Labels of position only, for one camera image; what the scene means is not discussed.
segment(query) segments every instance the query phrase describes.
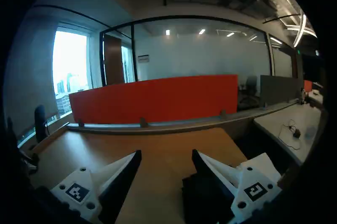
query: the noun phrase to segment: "orange privacy panel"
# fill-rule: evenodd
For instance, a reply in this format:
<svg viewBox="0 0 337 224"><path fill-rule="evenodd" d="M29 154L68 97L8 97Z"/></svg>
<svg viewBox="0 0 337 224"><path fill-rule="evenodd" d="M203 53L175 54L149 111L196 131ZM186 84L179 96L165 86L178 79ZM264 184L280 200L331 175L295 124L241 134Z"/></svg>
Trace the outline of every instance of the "orange privacy panel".
<svg viewBox="0 0 337 224"><path fill-rule="evenodd" d="M310 92L313 89L313 82L304 80L304 90L305 92Z"/></svg>
<svg viewBox="0 0 337 224"><path fill-rule="evenodd" d="M115 84L69 95L72 114L87 124L162 122L235 113L238 76L189 76Z"/></svg>

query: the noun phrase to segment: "wall sign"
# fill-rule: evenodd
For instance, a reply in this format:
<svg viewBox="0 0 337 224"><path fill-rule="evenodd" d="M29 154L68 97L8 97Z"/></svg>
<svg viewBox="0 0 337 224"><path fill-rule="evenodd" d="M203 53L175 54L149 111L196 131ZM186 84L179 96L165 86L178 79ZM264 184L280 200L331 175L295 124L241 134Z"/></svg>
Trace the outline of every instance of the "wall sign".
<svg viewBox="0 0 337 224"><path fill-rule="evenodd" d="M150 61L150 58L148 54L138 56L138 63L149 62L149 61Z"/></svg>

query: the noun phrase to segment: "cable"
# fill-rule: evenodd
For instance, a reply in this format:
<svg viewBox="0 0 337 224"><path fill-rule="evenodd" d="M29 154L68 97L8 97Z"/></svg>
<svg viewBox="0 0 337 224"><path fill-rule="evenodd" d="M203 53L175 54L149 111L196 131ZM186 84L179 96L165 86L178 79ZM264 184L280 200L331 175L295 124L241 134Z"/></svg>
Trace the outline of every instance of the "cable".
<svg viewBox="0 0 337 224"><path fill-rule="evenodd" d="M295 130L296 130L295 124L296 124L296 122L295 122L293 119L290 119L290 120L288 121L288 125L282 124L281 127L280 127L280 132L279 132L277 138L278 138L284 145L286 145L287 147L292 148L292 149L294 149L294 150L299 150L299 149L301 149L300 147L299 147L299 148L294 148L293 146L289 146L288 144L286 144L286 143L280 138L280 135L281 135L281 132L282 132L282 127L287 127L292 133L294 133L294 132L292 131L292 128L294 127Z"/></svg>
<svg viewBox="0 0 337 224"><path fill-rule="evenodd" d="M48 135L50 135L49 129L48 129L48 121L45 122L45 126L47 127Z"/></svg>

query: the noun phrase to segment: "white desk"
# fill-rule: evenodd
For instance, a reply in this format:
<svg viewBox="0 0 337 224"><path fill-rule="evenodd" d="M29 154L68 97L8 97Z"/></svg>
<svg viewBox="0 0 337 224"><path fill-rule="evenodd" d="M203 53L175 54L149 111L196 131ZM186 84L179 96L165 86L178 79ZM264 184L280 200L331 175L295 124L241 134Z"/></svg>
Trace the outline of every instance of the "white desk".
<svg viewBox="0 0 337 224"><path fill-rule="evenodd" d="M308 93L308 96L314 100L316 100L317 102L319 102L320 104L323 104L323 96L321 94L315 95L313 93L313 91L310 91Z"/></svg>
<svg viewBox="0 0 337 224"><path fill-rule="evenodd" d="M294 160L301 165L311 149L314 142L321 111L315 107L306 105L292 105L283 110L261 116L254 119L254 123L272 137L283 149L285 149ZM295 121L295 127L300 130L301 136L297 139L293 137L293 133L287 128L282 126L288 125L289 120ZM286 146L280 139L289 146L299 148L294 150Z"/></svg>

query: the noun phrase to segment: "black wire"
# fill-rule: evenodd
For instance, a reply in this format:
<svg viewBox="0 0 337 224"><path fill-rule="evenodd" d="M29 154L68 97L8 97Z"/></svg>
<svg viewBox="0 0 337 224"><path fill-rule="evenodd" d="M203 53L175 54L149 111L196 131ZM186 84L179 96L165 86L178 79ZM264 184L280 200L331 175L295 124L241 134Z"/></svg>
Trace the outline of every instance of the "black wire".
<svg viewBox="0 0 337 224"><path fill-rule="evenodd" d="M49 129L48 129L48 121L45 122L45 125L47 127L48 135L50 135Z"/></svg>
<svg viewBox="0 0 337 224"><path fill-rule="evenodd" d="M271 19L271 20L265 21L265 22L263 22L263 24L266 24L266 23L269 23L269 22L272 22L272 21L275 21L275 20L279 20L279 19L282 19L282 18L285 18L285 17L299 16L299 15L300 14L292 14L292 15L281 16L281 17L278 17L278 18L275 18L275 19Z"/></svg>
<svg viewBox="0 0 337 224"><path fill-rule="evenodd" d="M286 145L287 147L292 148L292 149L294 149L294 150L299 150L299 149L301 149L301 147L299 147L299 148L294 148L293 146L289 146L288 144L286 144L286 143L280 138L280 135L281 135L281 132L282 132L282 127L287 127L292 133L294 133L294 132L292 131L292 128L294 127L295 130L296 130L295 124L296 124L296 122L295 122L293 119L290 119L290 120L289 120L288 126L286 126L285 124L282 124L281 127L280 127L280 132L278 133L278 137L277 137L277 138L278 138L280 141L282 141L282 143L283 143L284 145Z"/></svg>

